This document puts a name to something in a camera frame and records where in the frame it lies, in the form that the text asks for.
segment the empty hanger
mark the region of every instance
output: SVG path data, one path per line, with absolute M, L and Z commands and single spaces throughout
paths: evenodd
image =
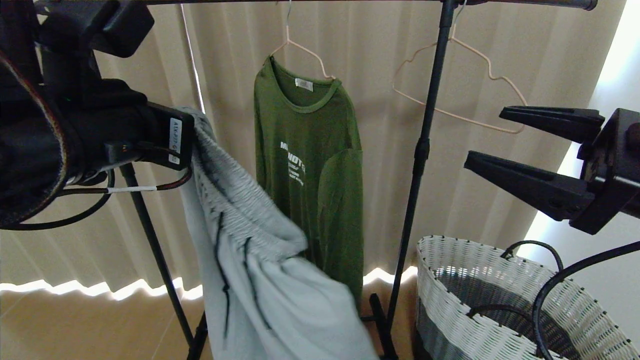
M 291 38 L 289 37 L 289 16 L 291 15 L 291 3 L 292 3 L 292 0 L 289 0 L 289 11 L 287 11 L 287 27 L 286 27 L 286 29 L 287 29 L 287 40 L 284 42 L 284 44 L 280 45 L 277 49 L 275 49 L 275 50 L 271 53 L 271 55 L 273 56 L 273 55 L 274 55 L 275 53 L 277 53 L 280 49 L 282 49 L 283 47 L 285 47 L 285 45 L 293 45 L 293 46 L 295 46 L 295 47 L 297 47 L 297 48 L 299 48 L 299 49 L 302 49 L 302 50 L 306 51 L 308 54 L 311 54 L 311 55 L 315 56 L 315 57 L 316 57 L 316 59 L 317 59 L 318 61 L 320 61 L 320 66 L 322 67 L 322 74 L 324 75 L 324 78 L 325 78 L 325 79 L 335 79 L 335 76 L 333 76 L 333 75 L 327 75 L 327 74 L 326 74 L 326 71 L 324 70 L 324 63 L 323 63 L 322 59 L 320 59 L 320 56 L 318 56 L 318 55 L 317 55 L 316 53 L 314 53 L 313 51 L 311 51 L 311 50 L 307 49 L 306 47 L 304 47 L 304 46 L 302 46 L 302 45 L 300 45 L 300 44 L 298 44 L 298 43 L 296 43 L 296 42 L 291 41 Z
M 505 81 L 507 84 L 509 84 L 509 86 L 513 89 L 513 91 L 518 95 L 518 97 L 520 98 L 520 101 L 522 101 L 522 104 L 524 106 L 528 106 L 527 101 L 525 100 L 524 96 L 522 95 L 522 92 L 519 91 L 518 87 L 509 78 L 507 78 L 506 76 L 497 76 L 497 77 L 493 76 L 492 68 L 491 68 L 491 59 L 489 59 L 489 57 L 487 57 L 487 55 L 481 53 L 477 49 L 474 49 L 471 45 L 468 45 L 467 43 L 462 42 L 461 40 L 458 40 L 458 38 L 456 38 L 456 25 L 458 24 L 458 17 L 460 16 L 460 13 L 462 12 L 462 10 L 465 9 L 466 5 L 467 5 L 467 0 L 465 0 L 465 3 L 463 4 L 462 8 L 460 8 L 458 13 L 456 14 L 456 18 L 454 19 L 454 22 L 453 22 L 453 28 L 451 29 L 451 36 L 449 37 L 449 41 L 454 42 L 454 43 L 464 47 L 465 49 L 471 51 L 472 53 L 474 53 L 474 54 L 480 56 L 482 59 L 484 59 L 486 61 L 486 63 L 487 63 L 487 66 L 488 66 L 489 79 Z M 421 105 L 426 105 L 424 102 L 419 101 L 416 98 L 413 98 L 413 97 L 405 94 L 404 92 L 396 89 L 396 78 L 397 78 L 398 74 L 400 73 L 400 70 L 402 70 L 402 68 L 404 67 L 404 65 L 406 63 L 412 62 L 415 59 L 416 55 L 418 55 L 418 53 L 421 52 L 422 50 L 426 50 L 426 49 L 429 49 L 430 47 L 434 47 L 434 46 L 436 46 L 436 44 L 437 43 L 435 42 L 435 43 L 433 43 L 433 44 L 431 44 L 429 46 L 425 46 L 425 47 L 423 47 L 421 49 L 416 50 L 416 52 L 413 53 L 413 56 L 411 57 L 411 59 L 405 60 L 405 61 L 402 62 L 402 64 L 400 64 L 400 67 L 398 67 L 398 69 L 396 70 L 396 73 L 394 74 L 394 78 L 393 78 L 393 82 L 392 82 L 392 88 L 394 89 L 395 92 L 399 93 L 400 95 L 406 97 L 409 100 L 413 100 L 413 101 L 415 101 L 415 102 L 417 102 L 417 103 L 419 103 Z M 522 125 L 520 127 L 520 129 L 510 130 L 510 129 L 505 129 L 503 127 L 493 126 L 493 125 L 485 124 L 483 122 L 479 122 L 479 121 L 476 121 L 476 120 L 468 119 L 466 117 L 462 117 L 462 116 L 459 116 L 459 115 L 456 115 L 456 114 L 453 114 L 453 113 L 450 113 L 448 111 L 441 110 L 441 109 L 438 109 L 438 108 L 436 108 L 435 111 L 437 111 L 439 113 L 443 113 L 443 114 L 448 115 L 450 117 L 454 117 L 456 119 L 464 120 L 464 121 L 469 122 L 471 124 L 475 124 L 475 125 L 479 125 L 479 126 L 482 126 L 482 127 L 486 127 L 488 129 L 502 131 L 503 133 L 519 134 L 525 128 L 525 125 Z

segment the laundry basket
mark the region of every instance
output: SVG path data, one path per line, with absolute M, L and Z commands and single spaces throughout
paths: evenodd
M 434 360 L 539 359 L 531 306 L 555 272 L 504 253 L 444 236 L 418 243 L 417 329 Z M 597 300 L 572 280 L 551 291 L 541 319 L 555 358 L 640 360 Z

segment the curtain fold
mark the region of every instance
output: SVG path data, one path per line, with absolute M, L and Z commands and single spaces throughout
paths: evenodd
M 525 4 L 468 6 L 457 36 L 487 54 L 494 74 L 509 76 L 529 104 L 584 107 L 623 6 L 623 0 L 601 1 L 592 12 Z M 150 6 L 156 20 L 151 34 L 131 58 L 98 54 L 102 75 L 122 78 L 166 106 L 202 105 L 222 146 L 254 173 L 253 80 L 284 41 L 287 7 L 286 2 Z M 355 105 L 364 150 L 365 272 L 395 268 L 424 107 L 395 94 L 391 80 L 404 59 L 435 41 L 440 7 L 420 1 L 294 2 L 292 7 L 292 40 L 322 57 L 327 73 L 343 81 Z M 296 73 L 321 78 L 317 61 L 299 49 L 286 47 L 276 58 Z M 397 86 L 425 99 L 432 59 L 433 50 L 420 53 L 404 67 Z M 497 115 L 503 106 L 519 104 L 518 98 L 485 74 L 481 59 L 450 43 L 438 107 L 517 128 Z M 412 243 L 427 234 L 498 246 L 521 240 L 535 210 L 464 170 L 467 151 L 555 170 L 568 144 L 531 128 L 507 135 L 437 113 Z M 177 177 L 155 165 L 135 166 L 140 184 Z M 116 185 L 124 185 L 119 175 Z M 172 275 L 182 277 L 185 288 L 198 285 L 179 193 L 144 197 Z M 34 221 L 73 215 L 96 200 L 92 195 L 57 200 Z M 78 280 L 91 286 L 106 281 L 113 291 L 140 278 L 153 288 L 162 285 L 127 194 L 112 196 L 105 208 L 78 224 L 0 231 L 0 239 L 0 282 Z

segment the clothing label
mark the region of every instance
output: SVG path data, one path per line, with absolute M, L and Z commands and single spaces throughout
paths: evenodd
M 311 92 L 314 91 L 314 84 L 311 81 L 296 78 L 296 86 L 299 88 L 305 88 Z
M 180 148 L 182 145 L 182 121 L 176 118 L 171 118 L 169 124 L 169 149 L 180 154 Z M 169 162 L 176 165 L 180 165 L 180 158 L 169 155 Z
M 297 181 L 300 186 L 304 186 L 302 177 L 307 173 L 305 164 L 302 159 L 289 152 L 289 146 L 285 142 L 280 142 L 280 148 L 287 151 L 287 167 L 289 168 L 289 177 Z

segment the brown floor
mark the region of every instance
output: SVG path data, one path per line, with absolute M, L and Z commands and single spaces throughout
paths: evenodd
M 386 307 L 388 286 L 372 284 Z M 194 329 L 202 315 L 202 299 L 183 300 Z M 368 304 L 363 303 L 364 313 Z M 402 360 L 412 360 L 411 328 L 415 283 L 403 286 L 394 324 L 394 342 Z M 121 301 L 108 295 L 78 291 L 53 295 L 46 291 L 0 293 L 0 359 L 93 360 L 185 359 L 188 347 L 166 295 L 149 297 L 139 291 Z M 367 327 L 377 343 L 375 326 Z M 209 344 L 202 360 L 212 360 Z

